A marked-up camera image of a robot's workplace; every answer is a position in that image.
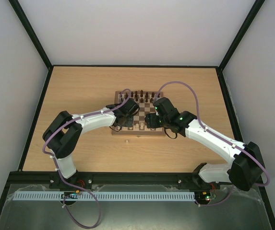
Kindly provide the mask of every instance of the wooden tabletop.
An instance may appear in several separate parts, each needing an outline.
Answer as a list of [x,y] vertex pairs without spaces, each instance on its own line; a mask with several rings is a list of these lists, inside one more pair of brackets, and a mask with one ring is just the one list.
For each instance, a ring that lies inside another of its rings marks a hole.
[[[197,93],[201,119],[233,138],[215,69],[54,67],[40,111],[24,171],[53,171],[53,161],[41,149],[42,135],[59,112],[83,114],[113,104],[115,91],[157,91],[168,81],[183,81]],[[196,114],[193,94],[183,85],[163,90],[180,112]],[[80,136],[73,159],[81,172],[191,172],[200,163],[225,161],[202,144],[184,138],[112,136],[108,127]]]

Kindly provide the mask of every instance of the gray wall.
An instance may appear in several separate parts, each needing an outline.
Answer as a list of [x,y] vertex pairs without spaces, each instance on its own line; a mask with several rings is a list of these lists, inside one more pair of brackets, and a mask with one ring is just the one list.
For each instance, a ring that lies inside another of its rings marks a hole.
[[253,2],[20,0],[53,64],[135,65],[219,65]]
[[0,0],[0,195],[17,166],[47,69],[7,0]]
[[244,140],[260,146],[272,176],[267,192],[275,214],[275,1],[265,1],[224,74]]

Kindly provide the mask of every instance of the purple cable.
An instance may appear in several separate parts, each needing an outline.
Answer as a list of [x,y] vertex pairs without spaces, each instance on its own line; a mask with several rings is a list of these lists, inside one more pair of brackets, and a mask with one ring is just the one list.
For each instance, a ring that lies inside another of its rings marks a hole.
[[215,204],[201,205],[201,204],[199,204],[199,203],[197,202],[197,200],[195,200],[195,203],[198,204],[198,206],[201,206],[201,207],[209,207],[209,206],[220,205],[220,204],[224,203],[226,200],[228,200],[229,197],[231,197],[231,194],[233,193],[233,188],[234,188],[234,185],[232,185],[231,191],[230,191],[230,193],[226,196],[226,198],[223,199],[223,200],[221,200],[221,201],[219,201],[219,202],[217,202],[217,203],[215,203]]
[[[125,91],[129,91],[129,94],[131,93],[131,90],[130,90],[130,89],[124,89],[124,90],[121,92],[120,96],[121,96]],[[122,107],[129,99],[130,99],[130,97],[128,97],[127,99],[125,99],[120,105],[116,106],[116,107],[113,108],[113,109],[105,110],[105,111],[103,111],[103,112],[97,111],[97,112],[92,112],[92,113],[84,114],[84,115],[83,115],[83,118],[88,117],[88,116],[92,116],[92,115],[101,114],[101,113],[102,113],[102,114],[105,114],[105,113],[112,112],[112,111],[114,111],[114,110],[119,109],[120,107]],[[85,192],[88,192],[88,193],[94,198],[94,200],[96,201],[96,203],[98,204],[98,207],[99,207],[99,217],[98,217],[98,220],[97,220],[97,222],[96,222],[93,226],[88,227],[88,226],[85,226],[85,225],[82,225],[81,223],[79,223],[79,222],[73,217],[73,215],[70,213],[69,209],[68,209],[67,206],[65,205],[66,197],[64,197],[63,202],[62,202],[62,203],[63,203],[63,207],[67,210],[67,212],[68,212],[70,218],[73,220],[73,222],[74,222],[76,225],[78,225],[79,227],[81,227],[81,228],[83,228],[83,229],[93,229],[93,228],[95,228],[95,227],[97,227],[97,226],[99,225],[100,220],[101,220],[102,209],[101,209],[101,206],[100,206],[100,203],[99,203],[98,199],[97,199],[96,196],[95,196],[92,192],[90,192],[89,190],[87,190],[87,189],[85,189],[85,188],[82,188],[82,187],[80,187],[80,186],[77,186],[77,185],[68,183],[67,181],[65,181],[64,177],[62,176],[62,174],[61,174],[61,172],[60,172],[60,170],[59,170],[59,165],[57,164],[57,161],[56,161],[56,159],[55,159],[55,155],[54,155],[52,152],[46,151],[46,147],[47,147],[48,143],[55,137],[56,134],[58,134],[63,128],[65,128],[65,127],[68,126],[69,124],[71,124],[71,123],[73,123],[73,122],[75,122],[75,121],[77,121],[77,120],[79,120],[79,119],[81,119],[81,117],[77,117],[77,118],[75,118],[75,119],[72,119],[72,120],[66,122],[66,123],[65,123],[64,125],[62,125],[61,127],[59,127],[59,128],[58,128],[58,129],[57,129],[57,130],[47,139],[47,141],[45,142],[45,144],[44,144],[43,147],[42,147],[42,152],[45,153],[45,154],[50,155],[50,156],[53,158],[53,161],[54,161],[54,164],[55,164],[55,166],[56,166],[56,169],[57,169],[57,171],[58,171],[58,173],[59,173],[59,175],[60,175],[60,179],[61,179],[66,185],[69,185],[69,186],[71,186],[71,187],[78,188],[78,189],[81,189],[81,190],[83,190],[83,191],[85,191]]]
[[[162,85],[162,87],[158,90],[158,92],[157,92],[156,95],[155,95],[155,100],[157,99],[158,94],[161,92],[161,90],[162,90],[166,85],[173,84],[173,83],[178,83],[178,84],[185,85],[185,86],[186,86],[187,88],[189,88],[190,91],[193,93],[193,95],[194,95],[194,97],[195,97],[195,101],[196,101],[197,119],[198,119],[198,122],[199,122],[200,126],[201,126],[203,129],[205,129],[205,126],[204,126],[204,124],[201,122],[201,118],[200,118],[200,114],[199,114],[199,103],[198,103],[197,95],[196,95],[195,91],[192,89],[192,87],[189,86],[188,84],[185,84],[185,83],[183,83],[183,82],[181,82],[181,81],[170,81],[170,82],[167,82],[167,83],[165,83],[164,85]],[[210,134],[212,134],[214,137],[216,137],[216,138],[222,140],[223,142],[225,142],[225,143],[227,143],[227,144],[229,144],[229,145],[231,145],[231,146],[233,145],[233,143],[231,143],[230,141],[224,139],[224,138],[221,137],[220,135],[218,135],[218,134],[212,132],[211,130],[207,129],[206,131],[209,132]],[[262,165],[261,165],[252,155],[250,155],[246,150],[241,149],[241,148],[240,148],[239,146],[237,146],[237,145],[235,146],[235,148],[238,149],[238,150],[240,150],[241,152],[245,153],[250,159],[252,159],[252,160],[262,169],[262,171],[263,171],[264,174],[266,175],[266,178],[267,178],[266,183],[264,183],[264,184],[255,183],[255,185],[257,185],[257,186],[267,186],[267,185],[270,183],[270,175],[268,174],[267,170],[266,170],[266,169],[265,169],[265,168],[264,168],[264,167],[263,167],[263,166],[262,166]]]

